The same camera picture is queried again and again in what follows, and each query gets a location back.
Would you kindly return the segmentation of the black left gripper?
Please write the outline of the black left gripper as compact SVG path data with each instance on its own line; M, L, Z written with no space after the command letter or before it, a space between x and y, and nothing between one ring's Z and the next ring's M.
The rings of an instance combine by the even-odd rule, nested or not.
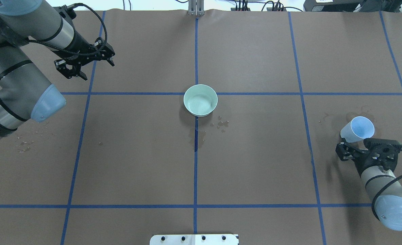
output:
M113 61L115 51L103 38L97 38L94 44L89 44L83 38L75 38L68 47L54 53L60 58L54 61L55 68L66 79L78 77L87 81L88 78L81 71L81 67L92 61L104 60L112 67L115 66Z

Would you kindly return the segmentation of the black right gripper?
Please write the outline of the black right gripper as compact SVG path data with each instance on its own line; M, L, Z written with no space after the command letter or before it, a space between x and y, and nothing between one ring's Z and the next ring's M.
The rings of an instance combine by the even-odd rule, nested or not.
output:
M372 166L381 166L384 171L395 170L400 151L393 147L377 146L372 149L357 149L346 142L336 145L336 154L340 161L352 160L361 176Z

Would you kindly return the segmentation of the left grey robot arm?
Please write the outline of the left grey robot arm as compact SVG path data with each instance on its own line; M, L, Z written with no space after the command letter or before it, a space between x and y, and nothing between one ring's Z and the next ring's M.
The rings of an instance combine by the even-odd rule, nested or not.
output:
M58 56L55 69L66 79L87 80L83 66L104 60L114 66L115 51L104 37L90 44L76 30L75 8L92 8L84 3L59 7L45 0L0 0L0 140L24 122L45 121L66 105L66 99L33 61L22 51L28 44L47 47Z

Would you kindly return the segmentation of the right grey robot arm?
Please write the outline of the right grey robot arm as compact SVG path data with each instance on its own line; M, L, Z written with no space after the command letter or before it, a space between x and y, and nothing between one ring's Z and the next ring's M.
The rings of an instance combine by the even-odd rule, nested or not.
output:
M366 138L364 149L344 138L336 145L341 161L352 160L371 200L373 215L387 228L402 231L402 175L396 177L402 144L395 140Z

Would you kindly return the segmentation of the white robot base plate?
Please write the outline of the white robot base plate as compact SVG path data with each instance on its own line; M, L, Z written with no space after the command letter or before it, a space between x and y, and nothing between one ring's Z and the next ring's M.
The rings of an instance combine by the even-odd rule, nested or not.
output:
M239 245L237 234L158 234L150 245Z

